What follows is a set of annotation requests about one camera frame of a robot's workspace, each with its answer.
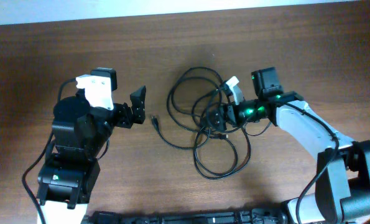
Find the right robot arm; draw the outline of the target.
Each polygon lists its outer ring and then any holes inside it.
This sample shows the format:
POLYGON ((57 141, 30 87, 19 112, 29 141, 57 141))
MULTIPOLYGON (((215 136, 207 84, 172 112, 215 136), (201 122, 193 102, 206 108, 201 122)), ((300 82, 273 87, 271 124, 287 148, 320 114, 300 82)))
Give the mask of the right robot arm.
POLYGON ((346 223, 370 215, 370 140, 355 141, 319 117, 294 91, 285 92, 275 68, 251 73, 257 99, 245 100, 237 77, 212 91, 233 101, 206 113, 209 127, 222 131, 269 119, 316 160, 317 171, 285 209, 293 223, 346 223))

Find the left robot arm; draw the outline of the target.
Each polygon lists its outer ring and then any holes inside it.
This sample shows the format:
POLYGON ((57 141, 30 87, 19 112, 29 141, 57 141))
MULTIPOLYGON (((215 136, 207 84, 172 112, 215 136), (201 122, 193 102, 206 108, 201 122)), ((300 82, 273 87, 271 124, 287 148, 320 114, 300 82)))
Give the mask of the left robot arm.
POLYGON ((111 110, 92 107, 79 89, 53 109, 52 133, 39 175, 42 214, 39 223, 81 223, 100 172, 99 152, 115 127, 131 128, 145 121, 146 87, 131 93, 132 105, 111 110))

